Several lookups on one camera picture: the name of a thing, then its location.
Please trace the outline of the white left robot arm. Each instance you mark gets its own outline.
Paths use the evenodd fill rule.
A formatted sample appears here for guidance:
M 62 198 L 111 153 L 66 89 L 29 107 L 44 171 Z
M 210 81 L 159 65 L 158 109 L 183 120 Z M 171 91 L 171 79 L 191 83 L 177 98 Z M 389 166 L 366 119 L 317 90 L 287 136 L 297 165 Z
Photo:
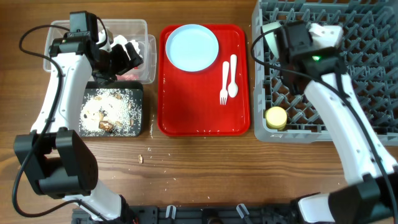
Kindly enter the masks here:
M 89 79 L 105 86 L 142 64 L 131 43 L 100 39 L 102 20 L 87 11 L 70 13 L 70 25 L 53 40 L 45 59 L 52 65 L 40 114 L 30 133 L 18 135 L 14 152 L 37 195 L 74 203 L 98 223 L 137 223 L 126 199 L 98 178 L 98 163 L 80 137 L 81 104 Z

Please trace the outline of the food crumb on table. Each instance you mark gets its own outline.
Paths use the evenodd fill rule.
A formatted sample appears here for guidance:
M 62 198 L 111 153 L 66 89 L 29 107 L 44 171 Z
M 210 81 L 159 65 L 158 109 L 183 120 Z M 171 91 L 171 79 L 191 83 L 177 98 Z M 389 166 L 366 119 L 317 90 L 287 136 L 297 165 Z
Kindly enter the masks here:
M 139 163 L 142 164 L 144 162 L 144 158 L 141 154 L 138 155 Z

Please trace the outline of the green bowl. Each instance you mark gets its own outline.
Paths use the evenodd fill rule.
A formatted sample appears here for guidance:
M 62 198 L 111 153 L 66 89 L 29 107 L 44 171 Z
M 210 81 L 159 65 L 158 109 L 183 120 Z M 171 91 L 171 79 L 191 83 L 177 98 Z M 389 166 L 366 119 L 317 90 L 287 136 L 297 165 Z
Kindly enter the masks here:
M 262 26 L 262 32 L 266 33 L 270 30 L 274 30 L 274 29 L 278 29 L 281 26 L 280 22 L 271 22 L 268 24 L 264 24 Z M 277 48 L 277 42 L 275 39 L 275 34 L 274 32 L 270 32 L 268 34 L 266 34 L 265 36 L 265 40 L 269 46 L 270 51 L 272 52 L 272 54 L 276 57 L 279 58 L 279 51 Z

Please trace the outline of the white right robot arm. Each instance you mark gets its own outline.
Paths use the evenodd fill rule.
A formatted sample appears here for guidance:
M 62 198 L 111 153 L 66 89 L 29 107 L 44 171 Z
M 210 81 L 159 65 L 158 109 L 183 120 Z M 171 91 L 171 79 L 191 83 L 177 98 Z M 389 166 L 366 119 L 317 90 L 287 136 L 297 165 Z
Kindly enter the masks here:
M 315 107 L 338 151 L 347 186 L 301 198 L 307 223 L 370 223 L 397 216 L 397 161 L 374 132 L 337 48 L 338 26 L 292 22 L 275 32 L 283 79 Z

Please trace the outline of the white plastic spoon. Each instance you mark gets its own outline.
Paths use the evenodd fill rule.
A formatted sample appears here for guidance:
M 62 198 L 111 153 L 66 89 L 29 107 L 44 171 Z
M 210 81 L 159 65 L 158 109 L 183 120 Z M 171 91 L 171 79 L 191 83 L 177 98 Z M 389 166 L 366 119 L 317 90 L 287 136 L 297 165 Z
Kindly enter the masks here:
M 238 94 L 238 86 L 236 84 L 236 68 L 237 68 L 237 55 L 232 54 L 230 56 L 230 70 L 231 70 L 231 81 L 228 85 L 228 93 L 231 98 L 235 98 Z

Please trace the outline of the crumpled white tissue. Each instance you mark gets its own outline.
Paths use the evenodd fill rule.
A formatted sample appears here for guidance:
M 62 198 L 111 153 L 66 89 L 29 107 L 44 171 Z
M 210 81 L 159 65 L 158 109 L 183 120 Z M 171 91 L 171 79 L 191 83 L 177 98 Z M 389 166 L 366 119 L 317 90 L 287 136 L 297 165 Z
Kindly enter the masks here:
M 127 48 L 125 47 L 126 44 L 131 43 L 135 49 L 135 51 L 138 53 L 138 55 L 142 58 L 142 54 L 140 53 L 140 48 L 139 48 L 139 43 L 138 41 L 131 39 L 131 40 L 127 40 L 124 36 L 122 35 L 118 35 L 117 37 L 115 37 L 113 39 L 113 43 L 109 44 L 108 47 L 106 48 L 106 50 L 109 52 L 111 50 L 112 47 L 114 47 L 116 44 L 120 44 L 123 47 L 123 50 L 125 51 L 125 53 L 127 53 Z

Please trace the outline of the white plastic fork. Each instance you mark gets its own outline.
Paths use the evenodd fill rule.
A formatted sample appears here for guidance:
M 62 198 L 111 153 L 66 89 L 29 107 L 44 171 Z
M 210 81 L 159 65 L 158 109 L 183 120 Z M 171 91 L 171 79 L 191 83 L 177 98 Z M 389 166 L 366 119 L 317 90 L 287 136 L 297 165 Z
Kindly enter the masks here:
M 222 64 L 222 88 L 220 90 L 220 105 L 226 105 L 228 100 L 227 81 L 229 74 L 229 62 L 224 61 Z

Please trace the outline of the red serving tray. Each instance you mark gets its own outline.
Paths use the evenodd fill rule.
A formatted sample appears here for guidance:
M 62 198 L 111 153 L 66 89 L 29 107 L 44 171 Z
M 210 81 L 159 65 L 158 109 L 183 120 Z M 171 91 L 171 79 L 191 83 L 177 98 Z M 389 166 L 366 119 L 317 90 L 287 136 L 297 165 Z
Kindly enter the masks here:
M 234 24 L 208 24 L 219 43 L 219 54 L 209 68 L 185 72 L 167 58 L 166 41 L 177 29 L 166 27 L 159 37 L 157 124 L 168 136 L 237 136 L 250 127 L 246 36 Z M 237 56 L 238 94 L 220 104 L 222 64 Z

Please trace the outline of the grey dishwasher rack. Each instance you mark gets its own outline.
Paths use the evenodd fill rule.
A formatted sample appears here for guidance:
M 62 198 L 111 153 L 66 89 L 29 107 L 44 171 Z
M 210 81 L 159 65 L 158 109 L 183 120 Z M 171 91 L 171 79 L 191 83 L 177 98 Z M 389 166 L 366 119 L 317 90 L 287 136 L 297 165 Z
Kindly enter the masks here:
M 305 21 L 338 25 L 344 34 L 340 54 L 358 101 L 385 146 L 397 145 L 397 2 L 396 1 L 258 1 L 251 16 L 253 39 L 271 22 Z M 294 96 L 263 41 L 254 48 L 254 134 L 264 142 L 311 143 L 330 135 L 315 108 L 303 95 Z M 265 112 L 280 106 L 287 112 L 283 130 L 267 127 Z

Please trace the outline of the red snack wrapper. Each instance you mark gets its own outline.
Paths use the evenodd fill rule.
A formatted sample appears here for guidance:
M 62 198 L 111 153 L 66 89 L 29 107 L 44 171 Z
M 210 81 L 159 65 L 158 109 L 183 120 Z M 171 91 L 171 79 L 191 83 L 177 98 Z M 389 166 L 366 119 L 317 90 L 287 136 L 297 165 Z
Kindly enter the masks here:
M 122 81 L 136 81 L 139 80 L 140 77 L 141 76 L 139 74 L 134 74 L 134 73 L 125 73 L 123 75 L 117 75 L 117 79 Z

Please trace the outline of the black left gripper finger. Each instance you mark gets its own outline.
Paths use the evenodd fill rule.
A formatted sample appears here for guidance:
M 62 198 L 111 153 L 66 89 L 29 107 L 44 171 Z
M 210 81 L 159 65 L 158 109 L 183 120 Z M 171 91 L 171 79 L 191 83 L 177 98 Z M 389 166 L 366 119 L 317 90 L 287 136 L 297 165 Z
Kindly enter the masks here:
M 123 75 L 132 68 L 129 56 L 121 44 L 112 47 L 110 70 L 113 75 Z
M 127 67 L 129 69 L 136 68 L 136 67 L 138 67 L 138 66 L 140 66 L 141 64 L 144 63 L 143 59 L 136 52 L 136 50 L 135 50 L 135 48 L 134 48 L 134 46 L 133 46 L 133 44 L 131 42 L 128 42 L 125 45 L 125 48 L 126 48 L 128 56 L 130 58 L 128 63 L 127 63 Z

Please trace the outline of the yellow plastic cup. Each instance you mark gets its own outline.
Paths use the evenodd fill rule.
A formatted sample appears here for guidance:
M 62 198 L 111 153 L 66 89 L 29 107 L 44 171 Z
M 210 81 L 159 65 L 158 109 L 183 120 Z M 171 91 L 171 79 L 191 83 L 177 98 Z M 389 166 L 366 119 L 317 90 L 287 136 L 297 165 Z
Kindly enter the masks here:
M 283 130 L 287 124 L 287 112 L 280 106 L 273 106 L 265 112 L 267 127 Z

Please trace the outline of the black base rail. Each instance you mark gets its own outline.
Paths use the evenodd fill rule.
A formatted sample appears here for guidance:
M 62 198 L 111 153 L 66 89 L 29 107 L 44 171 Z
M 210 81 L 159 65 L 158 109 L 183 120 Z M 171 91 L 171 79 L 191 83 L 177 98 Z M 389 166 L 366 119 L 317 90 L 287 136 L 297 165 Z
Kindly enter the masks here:
M 133 223 L 305 223 L 299 208 L 289 204 L 260 207 L 131 206 Z

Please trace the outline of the light blue plate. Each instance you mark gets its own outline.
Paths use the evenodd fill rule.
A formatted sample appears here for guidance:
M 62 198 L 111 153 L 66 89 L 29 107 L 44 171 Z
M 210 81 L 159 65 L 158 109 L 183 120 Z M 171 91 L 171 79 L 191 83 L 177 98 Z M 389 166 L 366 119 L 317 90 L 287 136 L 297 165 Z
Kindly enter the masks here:
M 176 28 L 165 43 L 169 62 L 184 72 L 199 72 L 208 68 L 217 59 L 219 50 L 216 35 L 198 24 Z

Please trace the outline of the clear plastic waste bin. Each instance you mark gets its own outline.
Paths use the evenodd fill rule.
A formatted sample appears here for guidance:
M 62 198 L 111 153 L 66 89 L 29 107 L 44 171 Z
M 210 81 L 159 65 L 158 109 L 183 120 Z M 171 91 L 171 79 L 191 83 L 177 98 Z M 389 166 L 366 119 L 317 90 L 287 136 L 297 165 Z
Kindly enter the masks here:
M 156 40 L 153 35 L 148 34 L 147 22 L 143 19 L 103 19 L 104 25 L 115 38 L 118 35 L 124 36 L 127 40 L 138 41 L 140 53 L 144 63 L 126 73 L 139 74 L 141 77 L 137 82 L 150 84 L 155 80 L 157 65 Z M 51 24 L 70 28 L 69 20 L 53 21 Z M 49 56 L 49 47 L 54 39 L 61 38 L 65 30 L 50 28 L 44 48 L 44 55 Z

